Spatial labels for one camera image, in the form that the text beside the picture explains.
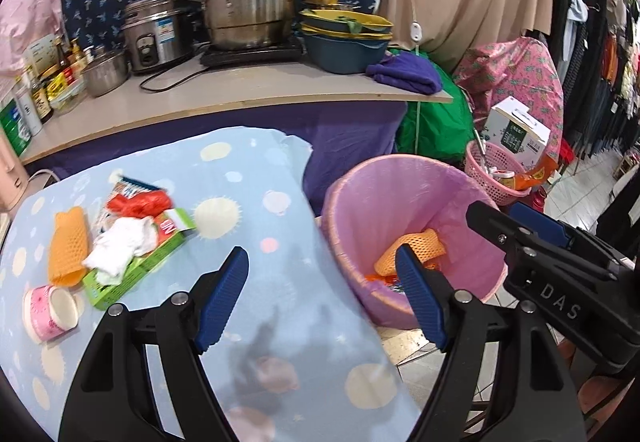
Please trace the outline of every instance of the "pink paper cup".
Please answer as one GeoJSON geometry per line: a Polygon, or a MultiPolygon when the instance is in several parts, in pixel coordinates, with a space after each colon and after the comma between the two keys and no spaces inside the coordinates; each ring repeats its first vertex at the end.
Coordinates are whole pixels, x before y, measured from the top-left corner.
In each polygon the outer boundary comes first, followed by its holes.
{"type": "Polygon", "coordinates": [[[24,295],[22,322],[35,343],[45,343],[78,325],[78,307],[66,288],[44,285],[24,295]]]}

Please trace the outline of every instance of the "orange package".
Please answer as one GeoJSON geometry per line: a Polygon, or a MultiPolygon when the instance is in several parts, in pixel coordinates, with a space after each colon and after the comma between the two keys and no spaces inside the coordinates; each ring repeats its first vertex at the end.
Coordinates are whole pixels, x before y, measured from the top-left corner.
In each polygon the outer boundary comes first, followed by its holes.
{"type": "Polygon", "coordinates": [[[510,189],[524,191],[529,187],[539,186],[546,182],[556,169],[558,169],[558,163],[545,154],[542,155],[540,162],[532,170],[527,171],[527,173],[519,173],[513,178],[502,179],[500,183],[510,189]]]}

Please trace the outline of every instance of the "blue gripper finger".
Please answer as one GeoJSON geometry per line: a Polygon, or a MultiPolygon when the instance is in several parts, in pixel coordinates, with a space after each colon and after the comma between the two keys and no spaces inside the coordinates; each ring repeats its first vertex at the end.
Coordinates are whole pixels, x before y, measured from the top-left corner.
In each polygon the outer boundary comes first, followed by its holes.
{"type": "Polygon", "coordinates": [[[396,272],[424,336],[440,350],[447,345],[444,313],[425,279],[425,268],[408,245],[396,251],[396,272]]]}

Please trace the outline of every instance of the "trash can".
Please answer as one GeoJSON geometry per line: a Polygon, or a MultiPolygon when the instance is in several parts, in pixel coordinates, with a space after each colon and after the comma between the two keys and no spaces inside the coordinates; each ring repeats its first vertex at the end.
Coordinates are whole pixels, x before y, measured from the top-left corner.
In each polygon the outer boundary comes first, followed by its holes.
{"type": "Polygon", "coordinates": [[[386,155],[357,165],[327,190],[322,231],[372,321],[414,329],[404,293],[368,281],[374,263],[404,234],[434,229],[447,254],[440,269],[455,289],[487,301],[507,275],[504,253],[466,225],[469,204],[495,207],[475,180],[442,162],[416,155],[386,155]]]}

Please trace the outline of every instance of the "purple towel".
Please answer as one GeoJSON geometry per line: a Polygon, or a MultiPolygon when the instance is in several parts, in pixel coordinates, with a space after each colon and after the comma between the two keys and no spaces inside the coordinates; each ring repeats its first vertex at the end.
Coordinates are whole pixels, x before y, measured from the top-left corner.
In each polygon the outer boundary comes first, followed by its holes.
{"type": "Polygon", "coordinates": [[[370,64],[367,66],[367,75],[380,84],[424,95],[442,91],[440,75],[431,61],[409,52],[385,56],[379,63],[370,64]]]}

